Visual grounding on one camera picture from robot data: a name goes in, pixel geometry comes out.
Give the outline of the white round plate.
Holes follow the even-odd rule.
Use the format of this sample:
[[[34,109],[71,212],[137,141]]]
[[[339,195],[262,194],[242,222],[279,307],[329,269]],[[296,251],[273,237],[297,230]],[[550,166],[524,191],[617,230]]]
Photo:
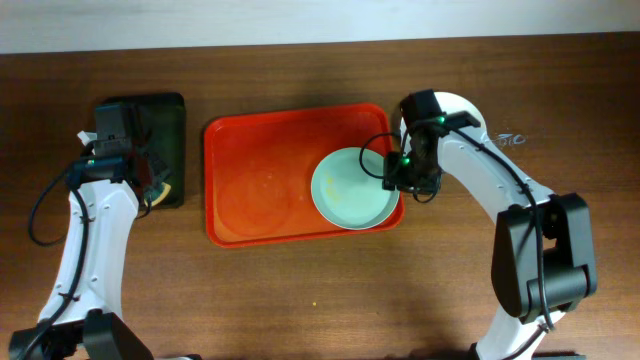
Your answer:
[[[467,100],[466,98],[460,95],[450,93],[450,92],[442,92],[442,91],[434,91],[434,92],[439,102],[439,105],[441,109],[445,112],[445,114],[432,119],[449,118],[449,117],[452,117],[455,113],[467,112],[478,122],[478,125],[476,125],[476,128],[478,128],[479,130],[479,137],[481,139],[484,139],[487,136],[487,127],[486,127],[485,119],[481,114],[481,112],[478,110],[478,108],[475,105],[473,105],[469,100]],[[399,135],[400,136],[406,135],[407,139],[411,138],[411,136],[408,134],[408,128],[406,127],[404,120],[402,118],[402,114],[400,118]]]

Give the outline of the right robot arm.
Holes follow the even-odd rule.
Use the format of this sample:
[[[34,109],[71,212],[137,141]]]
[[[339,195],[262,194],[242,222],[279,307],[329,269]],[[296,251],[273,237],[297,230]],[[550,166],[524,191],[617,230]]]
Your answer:
[[[385,184],[434,199],[458,180],[495,225],[491,282],[499,306],[469,359],[532,359],[546,335],[597,289],[590,210],[575,193],[540,185],[489,139],[469,110],[404,113]]]

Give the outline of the light blue plate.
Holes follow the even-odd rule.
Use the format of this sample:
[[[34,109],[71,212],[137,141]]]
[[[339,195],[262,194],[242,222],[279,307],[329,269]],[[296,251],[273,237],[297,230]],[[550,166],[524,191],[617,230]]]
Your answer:
[[[383,156],[359,147],[336,150],[316,166],[311,177],[311,197],[329,223],[347,230],[366,230],[391,218],[400,202],[398,190],[385,190],[373,175],[383,170]]]

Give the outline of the green and yellow sponge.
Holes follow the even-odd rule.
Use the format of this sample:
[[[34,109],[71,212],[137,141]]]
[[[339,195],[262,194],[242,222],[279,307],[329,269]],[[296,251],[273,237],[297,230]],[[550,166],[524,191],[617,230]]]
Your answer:
[[[171,186],[162,182],[157,186],[146,187],[143,192],[143,200],[146,206],[155,207],[160,204],[171,192]]]

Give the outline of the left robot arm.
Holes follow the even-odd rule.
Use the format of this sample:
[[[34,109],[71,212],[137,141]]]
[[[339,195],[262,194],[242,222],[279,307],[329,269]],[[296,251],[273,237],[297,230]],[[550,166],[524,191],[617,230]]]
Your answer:
[[[54,286],[34,327],[12,334],[12,359],[150,359],[125,324],[122,281],[135,221],[174,206],[184,185],[186,109],[116,102],[95,109],[95,131],[59,175],[69,225]]]

